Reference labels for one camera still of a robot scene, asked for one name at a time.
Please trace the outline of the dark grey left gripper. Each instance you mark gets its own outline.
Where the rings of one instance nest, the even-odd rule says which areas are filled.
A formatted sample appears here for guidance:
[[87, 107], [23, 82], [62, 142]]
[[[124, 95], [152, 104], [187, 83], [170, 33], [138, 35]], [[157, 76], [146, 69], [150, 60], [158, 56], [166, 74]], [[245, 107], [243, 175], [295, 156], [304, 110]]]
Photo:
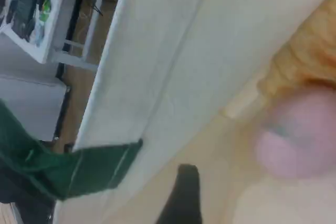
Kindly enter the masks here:
[[26, 177], [14, 171], [1, 171], [1, 203], [21, 203], [39, 210], [52, 210], [55, 205]]

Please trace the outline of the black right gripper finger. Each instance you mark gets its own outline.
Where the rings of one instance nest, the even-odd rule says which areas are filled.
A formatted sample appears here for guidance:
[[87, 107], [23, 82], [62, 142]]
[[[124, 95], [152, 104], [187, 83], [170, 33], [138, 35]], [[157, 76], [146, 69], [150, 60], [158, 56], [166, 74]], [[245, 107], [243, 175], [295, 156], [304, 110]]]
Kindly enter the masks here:
[[202, 223], [201, 187], [195, 165], [181, 164], [156, 223]]

